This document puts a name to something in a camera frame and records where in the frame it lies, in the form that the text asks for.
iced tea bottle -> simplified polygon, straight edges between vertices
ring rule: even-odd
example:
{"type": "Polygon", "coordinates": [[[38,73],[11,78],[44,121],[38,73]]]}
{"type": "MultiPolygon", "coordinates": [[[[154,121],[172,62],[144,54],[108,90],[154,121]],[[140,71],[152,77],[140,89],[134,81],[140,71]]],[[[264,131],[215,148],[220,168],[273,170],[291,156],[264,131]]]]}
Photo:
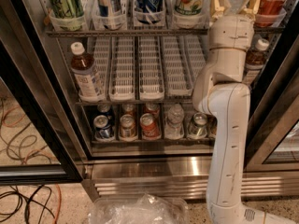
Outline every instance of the iced tea bottle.
{"type": "Polygon", "coordinates": [[[73,58],[71,70],[80,88],[80,97],[85,101],[98,101],[102,93],[99,70],[94,63],[94,57],[85,51],[82,43],[75,42],[71,45],[73,58]]]}
{"type": "Polygon", "coordinates": [[[256,77],[261,73],[265,63],[265,52],[269,47],[269,41],[258,39],[254,48],[251,48],[246,55],[243,83],[250,86],[256,77]]]}

can lid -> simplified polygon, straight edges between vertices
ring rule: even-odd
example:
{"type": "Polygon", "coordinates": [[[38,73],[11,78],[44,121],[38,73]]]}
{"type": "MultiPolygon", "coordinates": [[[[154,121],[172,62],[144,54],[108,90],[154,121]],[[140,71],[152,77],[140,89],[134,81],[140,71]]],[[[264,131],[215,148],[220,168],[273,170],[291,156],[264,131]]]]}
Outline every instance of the can lid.
{"type": "Polygon", "coordinates": [[[135,110],[135,104],[122,104],[121,107],[126,112],[135,110]]]}
{"type": "Polygon", "coordinates": [[[134,125],[135,120],[134,117],[131,115],[124,115],[121,116],[121,126],[124,128],[130,128],[132,125],[134,125]]]}
{"type": "Polygon", "coordinates": [[[109,104],[103,104],[103,105],[98,105],[97,110],[100,112],[107,112],[111,108],[111,105],[109,104]]]}
{"type": "Polygon", "coordinates": [[[155,111],[159,108],[159,105],[153,103],[146,103],[146,108],[150,111],[155,111]]]}
{"type": "Polygon", "coordinates": [[[71,49],[74,55],[81,55],[84,53],[85,48],[83,47],[83,44],[80,42],[74,42],[71,45],[71,49]]]}
{"type": "Polygon", "coordinates": [[[269,45],[270,43],[268,40],[261,38],[258,39],[257,43],[255,44],[255,48],[257,50],[264,51],[268,49],[269,45]]]}
{"type": "Polygon", "coordinates": [[[202,113],[194,114],[193,120],[198,125],[206,125],[206,123],[207,123],[207,117],[205,114],[202,114],[202,113]]]}
{"type": "Polygon", "coordinates": [[[144,126],[151,125],[154,121],[154,117],[150,113],[146,113],[141,116],[140,124],[144,126]]]}
{"type": "Polygon", "coordinates": [[[93,125],[96,128],[104,128],[108,124],[108,118],[106,116],[98,116],[94,119],[93,125]]]}

white can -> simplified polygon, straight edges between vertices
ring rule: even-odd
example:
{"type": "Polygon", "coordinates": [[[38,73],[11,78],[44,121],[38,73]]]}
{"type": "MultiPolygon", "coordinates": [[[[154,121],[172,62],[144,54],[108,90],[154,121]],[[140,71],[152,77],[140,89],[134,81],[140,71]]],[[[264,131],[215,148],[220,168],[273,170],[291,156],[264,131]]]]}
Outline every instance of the white can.
{"type": "Polygon", "coordinates": [[[175,0],[174,23],[180,28],[196,26],[202,16],[204,0],[175,0]]]}

blue can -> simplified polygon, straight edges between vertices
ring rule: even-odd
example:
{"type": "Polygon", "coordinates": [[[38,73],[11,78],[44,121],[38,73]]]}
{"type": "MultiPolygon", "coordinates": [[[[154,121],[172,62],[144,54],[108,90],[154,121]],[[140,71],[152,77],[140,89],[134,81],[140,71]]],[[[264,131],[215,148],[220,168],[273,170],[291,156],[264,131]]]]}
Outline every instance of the blue can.
{"type": "Polygon", "coordinates": [[[115,114],[112,105],[102,104],[97,106],[97,113],[99,116],[106,116],[111,125],[115,124],[115,114]]]}
{"type": "Polygon", "coordinates": [[[98,116],[93,121],[93,126],[97,132],[97,136],[102,139],[111,138],[114,136],[112,125],[106,116],[98,116]]]}
{"type": "Polygon", "coordinates": [[[154,24],[161,20],[161,16],[157,16],[154,13],[161,12],[163,10],[163,0],[136,0],[137,19],[145,24],[154,24]]]}

refrigerator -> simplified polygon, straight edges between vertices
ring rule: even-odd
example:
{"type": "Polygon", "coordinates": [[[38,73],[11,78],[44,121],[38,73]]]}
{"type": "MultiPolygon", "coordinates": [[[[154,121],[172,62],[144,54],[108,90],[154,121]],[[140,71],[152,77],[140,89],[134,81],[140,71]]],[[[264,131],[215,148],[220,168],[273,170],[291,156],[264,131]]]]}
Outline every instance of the refrigerator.
{"type": "MultiPolygon", "coordinates": [[[[164,0],[160,21],[144,25],[137,19],[135,0],[121,0],[123,26],[108,30],[97,1],[81,1],[81,29],[70,32],[55,20],[50,0],[0,0],[3,86],[57,159],[50,164],[1,163],[0,184],[80,182],[93,201],[143,193],[204,199],[215,138],[212,131],[190,138],[188,127],[196,112],[193,83],[208,54],[208,16],[192,29],[179,29],[173,23],[173,0],[164,0]],[[78,94],[70,69],[74,42],[93,54],[100,69],[98,102],[83,101],[78,94]],[[160,107],[158,139],[145,138],[140,127],[146,103],[160,107]],[[176,140],[167,139],[164,131],[174,104],[185,113],[176,140]],[[96,136],[93,120],[99,105],[113,107],[113,140],[96,136]],[[122,105],[136,107],[135,140],[121,139],[122,105]]],[[[204,14],[209,2],[205,0],[204,14]]],[[[266,65],[250,84],[243,196],[299,194],[297,2],[286,1],[285,16],[276,26],[254,27],[253,40],[264,37],[270,48],[266,65]]]]}

